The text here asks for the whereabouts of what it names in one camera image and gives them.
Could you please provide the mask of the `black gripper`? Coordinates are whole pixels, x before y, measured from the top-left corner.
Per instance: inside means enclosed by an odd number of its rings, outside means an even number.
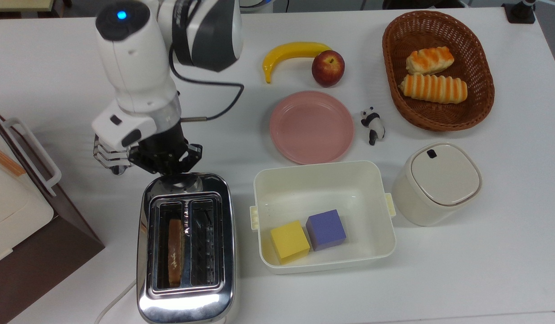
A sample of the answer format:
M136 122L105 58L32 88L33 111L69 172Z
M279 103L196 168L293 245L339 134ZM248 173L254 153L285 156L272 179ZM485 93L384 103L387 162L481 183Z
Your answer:
M203 156L203 146L189 144L181 124L140 141L140 148L129 150L128 160L151 173L173 175L189 172Z

